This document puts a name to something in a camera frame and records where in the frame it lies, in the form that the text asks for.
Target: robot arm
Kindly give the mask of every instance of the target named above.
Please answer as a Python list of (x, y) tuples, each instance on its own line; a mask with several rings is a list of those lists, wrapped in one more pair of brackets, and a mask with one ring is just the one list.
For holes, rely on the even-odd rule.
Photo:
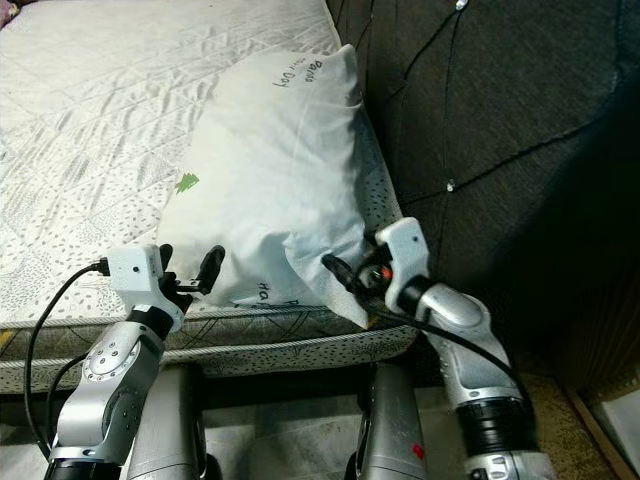
[[(360, 267), (357, 279), (346, 272), (336, 275), (341, 281), (349, 278), (350, 291), (369, 296), (384, 290), (385, 305), (392, 312), (455, 334), (509, 365), (491, 331), (485, 305), (428, 278), (427, 244), (416, 219), (402, 219), (378, 232), (376, 243), (373, 261)], [(463, 432), (469, 479), (555, 480), (549, 457), (538, 447), (526, 392), (479, 354), (440, 336), (426, 335), (440, 357), (449, 401)]]
[(164, 272), (170, 256), (169, 246), (109, 252), (111, 286), (128, 316), (105, 330), (83, 362), (80, 384), (60, 412), (46, 478), (118, 478), (158, 374), (164, 340), (181, 327), (192, 301), (179, 292), (209, 293), (224, 249), (209, 252), (198, 278), (186, 285)]

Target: floor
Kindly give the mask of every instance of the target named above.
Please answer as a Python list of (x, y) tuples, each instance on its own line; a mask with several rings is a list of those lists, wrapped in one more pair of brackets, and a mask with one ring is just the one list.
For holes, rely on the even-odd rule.
[[(526, 375), (541, 445), (559, 480), (614, 480), (590, 437), (548, 378)], [(462, 480), (464, 452), (439, 387), (416, 390), (429, 478)], [(206, 411), (207, 450), (225, 480), (341, 480), (360, 424), (355, 396)], [(42, 479), (46, 464), (28, 432), (0, 427), (0, 478)]]

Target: mattress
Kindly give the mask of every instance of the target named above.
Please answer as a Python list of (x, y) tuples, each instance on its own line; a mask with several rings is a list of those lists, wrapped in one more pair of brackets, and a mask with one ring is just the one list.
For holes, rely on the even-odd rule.
[[(2, 30), (0, 393), (21, 389), (29, 329), (74, 271), (111, 246), (155, 242), (219, 75), (265, 49), (339, 47), (321, 0), (51, 0)], [(357, 148), (375, 229), (400, 210), (367, 122), (363, 114)], [(108, 279), (80, 279), (40, 333), (35, 390), (124, 313)], [(413, 338), (403, 328), (362, 332), (320, 307), (194, 304), (165, 361), (198, 361), (217, 376), (324, 368), (394, 356)]]

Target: quilted mattress cover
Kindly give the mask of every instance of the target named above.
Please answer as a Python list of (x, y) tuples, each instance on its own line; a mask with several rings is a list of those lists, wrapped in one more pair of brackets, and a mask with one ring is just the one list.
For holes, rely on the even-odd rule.
[[(218, 76), (268, 48), (339, 47), (322, 0), (50, 0), (2, 30), (0, 393), (20, 391), (29, 329), (71, 273), (110, 246), (155, 242)], [(364, 205), (376, 228), (400, 210), (360, 120)], [(78, 281), (38, 338), (35, 390), (123, 315), (108, 279)], [(388, 358), (413, 338), (403, 328), (363, 332), (319, 307), (195, 305), (169, 337), (165, 361), (197, 361), (214, 376), (304, 370)]]

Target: red sticker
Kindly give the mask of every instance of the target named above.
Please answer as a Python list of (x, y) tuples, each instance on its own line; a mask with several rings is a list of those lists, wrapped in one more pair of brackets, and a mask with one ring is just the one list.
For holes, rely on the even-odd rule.
[(415, 453), (416, 457), (418, 457), (420, 460), (424, 460), (424, 448), (422, 448), (422, 445), (414, 443), (413, 453)]

